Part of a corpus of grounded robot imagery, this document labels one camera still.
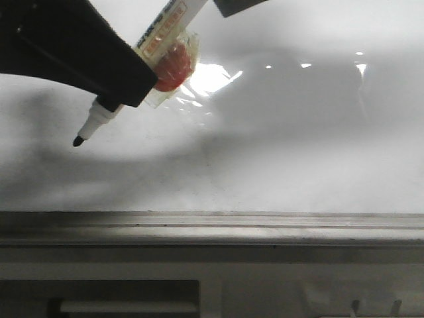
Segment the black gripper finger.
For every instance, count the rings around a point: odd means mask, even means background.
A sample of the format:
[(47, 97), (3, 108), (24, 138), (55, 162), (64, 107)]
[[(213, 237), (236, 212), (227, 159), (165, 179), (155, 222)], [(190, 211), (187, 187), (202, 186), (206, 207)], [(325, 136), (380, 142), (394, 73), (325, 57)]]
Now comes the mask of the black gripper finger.
[(222, 16), (227, 18), (265, 1), (266, 0), (214, 0), (213, 2)]
[(158, 81), (89, 1), (2, 1), (1, 73), (94, 93), (110, 112), (138, 107)]

